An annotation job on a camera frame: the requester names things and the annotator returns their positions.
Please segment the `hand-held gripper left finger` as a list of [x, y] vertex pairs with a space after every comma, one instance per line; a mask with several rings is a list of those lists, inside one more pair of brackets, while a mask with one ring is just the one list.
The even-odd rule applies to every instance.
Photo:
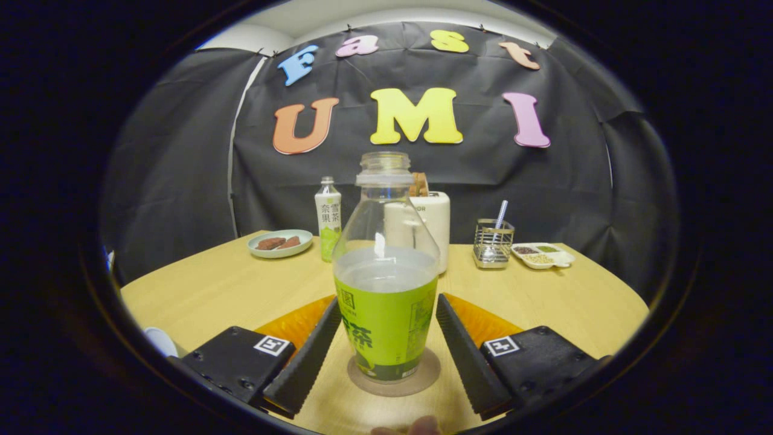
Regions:
[[328, 295], [257, 330], [227, 327], [169, 361], [205, 388], [292, 419], [317, 379], [340, 321], [337, 299]]

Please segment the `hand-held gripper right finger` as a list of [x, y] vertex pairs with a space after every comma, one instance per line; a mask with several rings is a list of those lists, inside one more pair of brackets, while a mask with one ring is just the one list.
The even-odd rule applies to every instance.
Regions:
[[436, 317], [467, 398], [482, 419], [544, 403], [608, 360], [593, 358], [552, 328], [524, 330], [452, 294], [439, 295]]

